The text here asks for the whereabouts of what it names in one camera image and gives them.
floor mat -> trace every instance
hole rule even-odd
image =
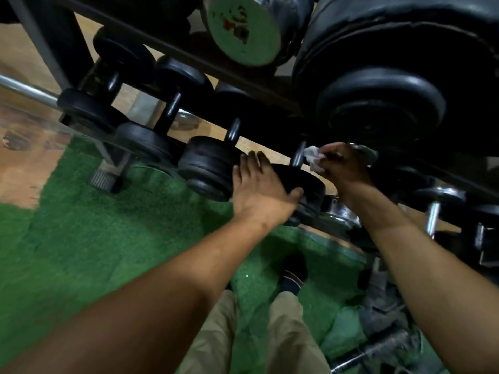
[[[207,201],[151,169],[131,169],[121,193],[106,194],[88,184],[99,163],[93,144],[74,138],[25,223],[23,238],[1,240],[0,366],[97,297],[187,249],[232,215],[232,204]],[[363,264],[299,229],[279,226],[233,280],[240,320],[231,372],[262,372],[268,306],[283,257],[297,249],[310,272],[299,299],[318,342],[340,308],[360,293],[356,282]]]

white tissue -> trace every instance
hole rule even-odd
[[[319,148],[313,145],[312,147],[307,147],[303,150],[303,156],[307,160],[310,165],[310,170],[315,173],[324,173],[325,169],[319,167],[315,161],[325,158],[326,156],[322,153],[319,153]]]

dumbbell rack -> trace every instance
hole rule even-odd
[[[77,87],[94,62],[86,46],[74,12],[119,31],[141,43],[161,51],[187,65],[199,69],[221,81],[246,91],[265,102],[269,112],[259,123],[247,128],[245,137],[291,157],[294,147],[287,144],[300,135],[310,135],[307,125],[287,129],[284,117],[300,115],[294,99],[291,81],[287,76],[276,75],[275,69],[254,69],[241,66],[225,56],[206,32],[193,33],[200,21],[191,20],[191,34],[179,35],[175,26],[165,21],[144,18],[130,5],[116,0],[9,0],[25,30],[31,37],[42,58],[62,89]],[[158,89],[150,85],[137,88],[161,100]],[[198,113],[199,117],[212,120],[212,110]],[[98,142],[97,146],[105,158],[106,166],[119,168],[124,157],[121,150]],[[441,179],[481,203],[499,203],[499,178],[487,177],[487,168],[499,164],[499,160],[471,157],[458,153],[441,152],[437,146],[421,146],[412,151],[403,149],[380,151],[378,165],[383,163],[408,165],[419,171]],[[410,207],[424,211],[426,205],[417,200],[401,200]],[[444,213],[444,219],[455,225],[465,222],[465,213]]]

forearm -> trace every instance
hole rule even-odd
[[[5,373],[174,372],[235,270],[270,232],[239,217],[85,309]]]
[[[349,195],[412,315],[455,372],[497,372],[499,290],[422,232],[377,189]]]

